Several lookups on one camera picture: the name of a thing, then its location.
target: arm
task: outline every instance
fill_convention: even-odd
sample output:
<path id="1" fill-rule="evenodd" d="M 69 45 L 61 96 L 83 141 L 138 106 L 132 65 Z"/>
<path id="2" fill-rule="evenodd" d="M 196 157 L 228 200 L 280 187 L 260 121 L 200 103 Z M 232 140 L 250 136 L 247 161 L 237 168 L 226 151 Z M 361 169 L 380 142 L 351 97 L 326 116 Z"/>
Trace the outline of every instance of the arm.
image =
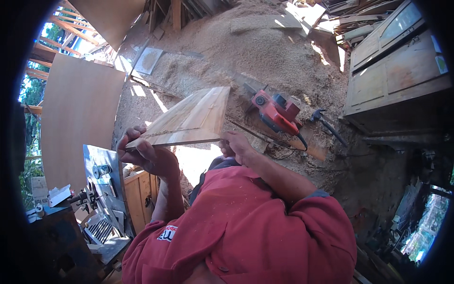
<path id="1" fill-rule="evenodd" d="M 238 163 L 253 169 L 290 206 L 317 190 L 306 177 L 255 151 L 239 132 L 223 133 L 220 146 L 224 156 L 235 156 Z"/>
<path id="2" fill-rule="evenodd" d="M 145 127 L 139 126 L 126 129 L 117 143 L 118 159 L 124 163 L 141 166 L 145 171 L 160 178 L 158 200 L 151 218 L 168 222 L 184 213 L 178 159 L 169 150 L 153 147 L 146 140 L 139 138 L 145 131 Z M 137 150 L 126 152 L 126 144 L 135 139 L 140 139 Z"/>

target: man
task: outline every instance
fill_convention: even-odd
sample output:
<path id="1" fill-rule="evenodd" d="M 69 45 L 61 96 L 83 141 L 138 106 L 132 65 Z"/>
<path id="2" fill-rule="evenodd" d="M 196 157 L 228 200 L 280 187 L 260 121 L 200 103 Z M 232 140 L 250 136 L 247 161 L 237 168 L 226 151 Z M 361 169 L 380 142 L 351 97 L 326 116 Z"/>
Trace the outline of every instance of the man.
<path id="1" fill-rule="evenodd" d="M 129 128 L 117 145 L 122 162 L 161 179 L 152 221 L 124 255 L 124 283 L 350 283 L 356 242 L 336 199 L 228 131 L 220 147 L 234 160 L 213 162 L 184 212 L 177 157 L 144 132 Z"/>

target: wood pile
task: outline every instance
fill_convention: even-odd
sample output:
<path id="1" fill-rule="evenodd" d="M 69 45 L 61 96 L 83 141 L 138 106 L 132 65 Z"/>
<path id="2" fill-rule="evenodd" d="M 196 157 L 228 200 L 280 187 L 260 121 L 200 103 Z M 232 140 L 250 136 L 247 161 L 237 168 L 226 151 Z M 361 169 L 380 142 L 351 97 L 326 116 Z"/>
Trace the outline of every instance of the wood pile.
<path id="1" fill-rule="evenodd" d="M 326 8 L 315 30 L 336 36 L 339 46 L 351 52 L 404 0 L 323 0 Z"/>
<path id="2" fill-rule="evenodd" d="M 231 0 L 147 0 L 141 22 L 160 40 L 166 29 L 181 30 L 191 20 L 211 17 L 231 7 Z"/>

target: shirt logo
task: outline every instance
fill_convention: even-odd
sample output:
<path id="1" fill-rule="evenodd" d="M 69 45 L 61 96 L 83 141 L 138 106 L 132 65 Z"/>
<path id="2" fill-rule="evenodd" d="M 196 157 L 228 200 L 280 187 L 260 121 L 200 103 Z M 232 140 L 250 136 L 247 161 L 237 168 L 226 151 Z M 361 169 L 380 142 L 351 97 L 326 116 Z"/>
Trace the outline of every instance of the shirt logo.
<path id="1" fill-rule="evenodd" d="M 157 238 L 159 240 L 166 240 L 168 242 L 171 242 L 173 239 L 173 235 L 175 235 L 175 232 L 177 231 L 178 227 L 175 226 L 167 226 L 166 229 L 163 231 L 163 233 Z"/>

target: hand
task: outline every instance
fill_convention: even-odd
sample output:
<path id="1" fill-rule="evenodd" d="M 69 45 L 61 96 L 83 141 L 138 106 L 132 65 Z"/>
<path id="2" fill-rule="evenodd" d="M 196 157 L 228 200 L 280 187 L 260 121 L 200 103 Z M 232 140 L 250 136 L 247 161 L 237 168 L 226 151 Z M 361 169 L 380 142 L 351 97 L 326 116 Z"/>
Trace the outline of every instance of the hand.
<path id="1" fill-rule="evenodd" d="M 246 164 L 246 160 L 257 153 L 249 144 L 243 133 L 236 131 L 227 131 L 221 134 L 219 147 L 224 157 L 235 157 L 239 164 Z"/>
<path id="2" fill-rule="evenodd" d="M 145 139 L 139 138 L 147 129 L 144 126 L 134 126 L 126 129 L 123 137 L 117 143 L 118 159 L 123 163 L 132 163 L 145 171 L 159 176 L 165 182 L 179 180 L 180 168 L 177 157 L 164 147 L 153 147 Z M 126 144 L 138 139 L 137 150 L 126 152 Z"/>

